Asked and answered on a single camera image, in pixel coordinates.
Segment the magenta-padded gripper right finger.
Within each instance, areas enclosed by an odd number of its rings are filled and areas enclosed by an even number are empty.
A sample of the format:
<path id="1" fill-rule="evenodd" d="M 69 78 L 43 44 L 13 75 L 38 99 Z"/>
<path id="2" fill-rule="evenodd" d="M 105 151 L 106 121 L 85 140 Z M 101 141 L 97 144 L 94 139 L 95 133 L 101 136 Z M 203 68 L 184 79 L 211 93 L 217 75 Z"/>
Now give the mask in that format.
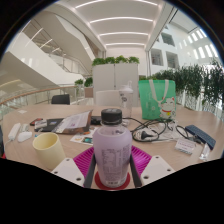
<path id="1" fill-rule="evenodd" d="M 175 172 L 161 156 L 151 156 L 135 146 L 131 149 L 130 167 L 136 188 L 148 185 Z"/>

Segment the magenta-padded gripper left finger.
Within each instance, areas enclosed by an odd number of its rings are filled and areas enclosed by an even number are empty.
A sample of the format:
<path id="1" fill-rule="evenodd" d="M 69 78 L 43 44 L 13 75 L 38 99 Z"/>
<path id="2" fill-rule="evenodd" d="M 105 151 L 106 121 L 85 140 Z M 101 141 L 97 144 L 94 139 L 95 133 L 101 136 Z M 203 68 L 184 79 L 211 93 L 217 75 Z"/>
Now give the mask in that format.
<path id="1" fill-rule="evenodd" d="M 90 147 L 75 158 L 65 158 L 52 174 L 81 187 L 90 188 L 95 166 L 94 148 Z"/>

